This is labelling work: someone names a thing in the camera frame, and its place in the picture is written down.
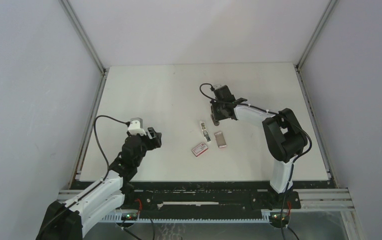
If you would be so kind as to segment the cardboard staple box tray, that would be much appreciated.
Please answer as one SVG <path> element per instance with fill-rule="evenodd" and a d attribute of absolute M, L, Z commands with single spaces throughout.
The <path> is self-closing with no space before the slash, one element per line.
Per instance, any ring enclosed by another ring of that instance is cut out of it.
<path fill-rule="evenodd" d="M 215 137 L 216 144 L 217 144 L 219 149 L 227 147 L 226 139 L 225 139 L 224 133 L 222 131 L 215 132 L 214 137 Z"/>

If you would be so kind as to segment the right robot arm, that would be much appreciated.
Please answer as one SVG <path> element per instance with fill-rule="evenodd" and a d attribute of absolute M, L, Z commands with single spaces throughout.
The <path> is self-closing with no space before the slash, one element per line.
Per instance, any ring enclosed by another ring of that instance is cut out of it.
<path fill-rule="evenodd" d="M 245 98 L 235 98 L 227 85 L 209 84 L 214 96 L 210 98 L 211 120 L 218 126 L 222 120 L 250 123 L 263 129 L 270 154 L 275 159 L 273 175 L 269 181 L 273 189 L 268 203 L 281 208 L 288 201 L 295 162 L 312 148 L 312 140 L 304 131 L 294 112 L 285 108 L 278 112 L 252 105 Z"/>

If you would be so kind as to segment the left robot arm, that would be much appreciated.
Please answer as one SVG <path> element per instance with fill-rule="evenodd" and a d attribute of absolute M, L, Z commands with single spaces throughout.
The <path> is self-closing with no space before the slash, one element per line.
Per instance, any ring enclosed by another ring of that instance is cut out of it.
<path fill-rule="evenodd" d="M 143 135 L 129 133 L 106 174 L 76 196 L 52 202 L 36 239 L 81 240 L 109 212 L 135 203 L 130 181 L 148 151 L 162 146 L 162 133 L 149 127 Z"/>

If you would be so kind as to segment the red white staple box sleeve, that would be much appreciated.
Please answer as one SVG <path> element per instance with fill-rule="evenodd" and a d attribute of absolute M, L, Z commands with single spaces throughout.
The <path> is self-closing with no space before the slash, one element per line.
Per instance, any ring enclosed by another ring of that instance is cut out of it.
<path fill-rule="evenodd" d="M 201 142 L 200 144 L 193 147 L 191 152 L 195 157 L 199 157 L 200 155 L 205 153 L 208 149 L 209 149 L 208 145 L 204 142 Z"/>

